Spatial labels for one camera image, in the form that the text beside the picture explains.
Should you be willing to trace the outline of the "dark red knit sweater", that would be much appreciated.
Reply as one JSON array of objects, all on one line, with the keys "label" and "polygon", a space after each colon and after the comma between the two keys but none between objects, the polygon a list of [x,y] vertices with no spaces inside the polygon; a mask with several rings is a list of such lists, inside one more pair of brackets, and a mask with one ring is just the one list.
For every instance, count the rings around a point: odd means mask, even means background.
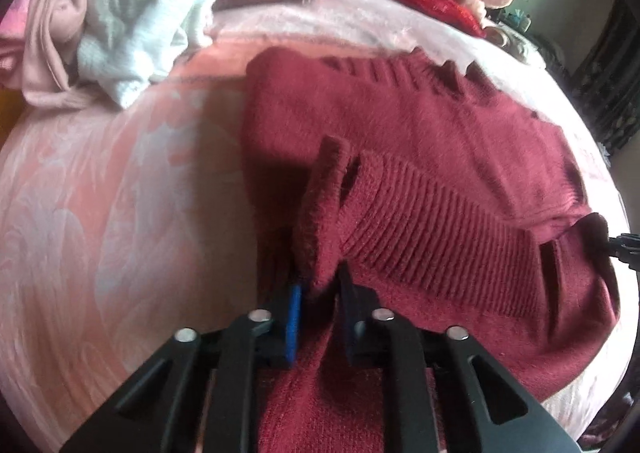
[{"label": "dark red knit sweater", "polygon": [[246,69],[245,184],[257,288],[302,274],[292,369],[262,377],[263,452],[378,452],[381,377],[346,359],[333,277],[421,329],[461,325],[538,400],[568,386],[620,316],[608,228],[562,130],[423,52],[309,58],[265,50]]}]

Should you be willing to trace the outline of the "pink patterned bed blanket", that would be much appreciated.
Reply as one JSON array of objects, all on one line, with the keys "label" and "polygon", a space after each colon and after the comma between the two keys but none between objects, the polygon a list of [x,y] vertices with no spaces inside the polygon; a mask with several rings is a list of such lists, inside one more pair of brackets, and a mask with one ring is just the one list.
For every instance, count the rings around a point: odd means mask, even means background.
[{"label": "pink patterned bed blanket", "polygon": [[176,329],[226,326],[255,299],[240,164],[247,63],[270,46],[370,57],[421,48],[482,66],[564,131],[591,208],[629,228],[596,142],[548,72],[392,0],[224,11],[214,41],[120,109],[29,108],[1,149],[1,392],[55,452]]}]

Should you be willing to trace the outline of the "bright red fabric item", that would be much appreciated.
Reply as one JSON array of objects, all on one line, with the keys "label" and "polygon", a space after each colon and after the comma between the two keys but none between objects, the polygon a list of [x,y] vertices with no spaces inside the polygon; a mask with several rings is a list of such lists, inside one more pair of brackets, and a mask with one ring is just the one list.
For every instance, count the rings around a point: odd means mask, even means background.
[{"label": "bright red fabric item", "polygon": [[465,34],[484,39],[485,31],[480,21],[463,5],[454,0],[396,0],[426,16],[439,20]]}]

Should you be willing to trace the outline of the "white light blue garment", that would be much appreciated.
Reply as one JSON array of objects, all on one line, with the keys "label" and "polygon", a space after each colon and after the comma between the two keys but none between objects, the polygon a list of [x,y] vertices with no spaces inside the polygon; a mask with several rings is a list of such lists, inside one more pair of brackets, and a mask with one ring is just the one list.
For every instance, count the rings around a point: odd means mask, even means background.
[{"label": "white light blue garment", "polygon": [[206,48],[216,0],[88,0],[77,52],[81,80],[128,108],[186,52]]}]

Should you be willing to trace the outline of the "pale pink garment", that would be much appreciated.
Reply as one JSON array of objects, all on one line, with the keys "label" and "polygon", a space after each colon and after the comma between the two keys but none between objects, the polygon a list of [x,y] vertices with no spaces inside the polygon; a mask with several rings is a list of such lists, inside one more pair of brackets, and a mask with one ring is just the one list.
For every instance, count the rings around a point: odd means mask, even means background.
[{"label": "pale pink garment", "polygon": [[1,87],[47,109],[82,109],[102,93],[80,82],[88,0],[13,0],[1,21]]}]

